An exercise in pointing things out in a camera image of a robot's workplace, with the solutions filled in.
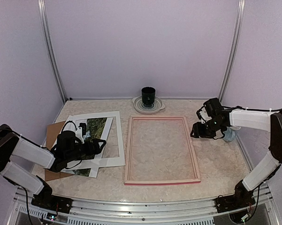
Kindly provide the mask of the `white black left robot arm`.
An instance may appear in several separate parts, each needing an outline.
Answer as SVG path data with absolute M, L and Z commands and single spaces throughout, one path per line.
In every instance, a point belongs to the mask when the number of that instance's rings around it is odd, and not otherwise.
M 3 124 L 0 126 L 0 175 L 38 195 L 38 201 L 50 209 L 56 204 L 51 188 L 41 178 L 21 166 L 20 162 L 37 164 L 58 173 L 70 169 L 71 162 L 77 166 L 84 157 L 100 154 L 105 145 L 105 140 L 94 138 L 85 142 L 80 131 L 66 130 L 58 134 L 56 144 L 48 149 Z

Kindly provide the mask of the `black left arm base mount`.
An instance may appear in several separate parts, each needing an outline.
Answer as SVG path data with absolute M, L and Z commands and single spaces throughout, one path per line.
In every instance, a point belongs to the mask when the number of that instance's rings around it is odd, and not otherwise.
M 47 198 L 34 196 L 31 204 L 43 209 L 55 211 L 58 213 L 69 214 L 73 200 L 71 198 L 51 195 Z

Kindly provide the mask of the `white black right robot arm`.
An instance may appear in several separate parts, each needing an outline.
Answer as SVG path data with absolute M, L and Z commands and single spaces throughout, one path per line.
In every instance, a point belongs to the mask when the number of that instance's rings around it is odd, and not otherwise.
M 269 138 L 268 151 L 252 171 L 235 187 L 231 205 L 241 208 L 249 200 L 249 192 L 271 177 L 282 165 L 282 108 L 252 109 L 241 106 L 223 106 L 216 97 L 203 103 L 196 115 L 198 122 L 192 126 L 190 136 L 216 140 L 217 134 L 225 139 L 229 130 L 241 129 L 242 133 L 264 133 Z

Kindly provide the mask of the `landscape photo print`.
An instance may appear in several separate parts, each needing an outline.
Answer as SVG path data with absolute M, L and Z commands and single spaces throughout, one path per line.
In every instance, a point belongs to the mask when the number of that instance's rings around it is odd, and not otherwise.
M 91 142 L 92 139 L 98 138 L 106 140 L 111 127 L 111 122 L 113 119 L 108 118 L 89 118 L 84 120 L 77 120 L 76 125 L 79 123 L 86 123 L 86 135 L 84 137 L 84 142 Z M 98 175 L 99 168 L 91 169 L 79 169 L 72 170 L 74 175 L 86 176 L 91 178 L 96 178 Z

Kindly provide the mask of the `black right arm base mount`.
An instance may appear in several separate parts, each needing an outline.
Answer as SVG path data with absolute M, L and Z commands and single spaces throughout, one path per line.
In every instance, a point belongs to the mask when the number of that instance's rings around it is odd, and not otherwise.
M 215 205 L 218 213 L 223 213 L 232 210 L 238 210 L 241 208 L 249 207 L 256 203 L 254 197 L 246 197 L 244 199 L 238 199 L 235 195 L 218 196 L 215 200 Z

